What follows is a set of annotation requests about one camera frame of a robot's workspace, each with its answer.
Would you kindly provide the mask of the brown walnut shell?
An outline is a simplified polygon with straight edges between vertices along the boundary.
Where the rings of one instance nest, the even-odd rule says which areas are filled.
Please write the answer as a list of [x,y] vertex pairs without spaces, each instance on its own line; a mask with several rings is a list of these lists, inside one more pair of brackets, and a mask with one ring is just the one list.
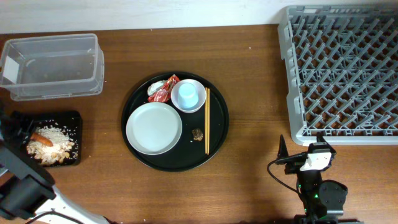
[[200,128],[195,128],[192,131],[192,134],[193,134],[194,141],[201,141],[204,138],[204,134]]

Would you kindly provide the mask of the grey round plate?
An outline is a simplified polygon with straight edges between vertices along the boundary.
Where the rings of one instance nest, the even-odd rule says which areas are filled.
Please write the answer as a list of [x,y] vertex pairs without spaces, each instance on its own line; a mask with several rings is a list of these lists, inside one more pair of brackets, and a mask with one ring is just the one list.
[[182,119],[177,111],[165,103],[146,103],[128,117],[128,143],[138,152],[149,156],[171,150],[182,135]]

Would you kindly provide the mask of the white tissue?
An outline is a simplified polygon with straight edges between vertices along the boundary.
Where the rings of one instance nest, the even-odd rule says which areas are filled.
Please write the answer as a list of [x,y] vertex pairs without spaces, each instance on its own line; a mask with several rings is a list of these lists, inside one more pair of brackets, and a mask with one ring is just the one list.
[[152,96],[155,92],[161,89],[166,82],[167,82],[166,80],[160,80],[155,83],[152,83],[147,89],[148,96]]

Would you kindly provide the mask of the rice and peanut shell scraps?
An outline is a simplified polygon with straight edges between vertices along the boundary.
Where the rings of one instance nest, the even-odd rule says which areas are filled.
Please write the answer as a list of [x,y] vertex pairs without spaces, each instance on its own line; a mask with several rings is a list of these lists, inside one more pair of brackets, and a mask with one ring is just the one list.
[[37,133],[52,141],[53,146],[44,146],[40,142],[30,140],[26,150],[31,158],[41,166],[62,166],[72,164],[78,160],[77,140],[72,139],[64,130],[55,127],[44,126],[37,128]]

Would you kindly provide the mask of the orange carrot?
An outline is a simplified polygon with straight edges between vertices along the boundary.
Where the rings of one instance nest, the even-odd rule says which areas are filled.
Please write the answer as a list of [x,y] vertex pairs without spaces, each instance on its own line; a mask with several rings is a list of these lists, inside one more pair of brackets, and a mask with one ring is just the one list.
[[37,141],[40,142],[41,144],[43,144],[44,146],[48,146],[48,147],[52,147],[53,143],[51,140],[37,134],[37,133],[33,133],[30,137],[30,140],[32,141]]

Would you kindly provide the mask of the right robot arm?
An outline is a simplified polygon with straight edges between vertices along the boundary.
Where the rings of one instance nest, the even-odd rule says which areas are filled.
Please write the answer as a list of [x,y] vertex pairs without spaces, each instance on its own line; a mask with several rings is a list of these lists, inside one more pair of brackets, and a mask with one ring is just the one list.
[[306,152],[290,155],[284,137],[279,140],[275,164],[284,165],[285,174],[297,176],[293,191],[303,203],[304,214],[294,216],[298,224],[341,223],[348,188],[335,180],[322,179],[322,172],[329,169],[336,156],[334,148],[318,133],[316,141]]

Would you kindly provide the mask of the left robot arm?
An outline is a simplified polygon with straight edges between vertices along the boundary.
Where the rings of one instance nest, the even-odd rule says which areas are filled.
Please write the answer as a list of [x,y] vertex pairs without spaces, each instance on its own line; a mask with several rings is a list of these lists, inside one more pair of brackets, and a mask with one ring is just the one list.
[[51,121],[82,127],[77,111],[1,112],[1,217],[27,223],[109,223],[64,196],[51,174],[28,155],[25,147],[35,129]]

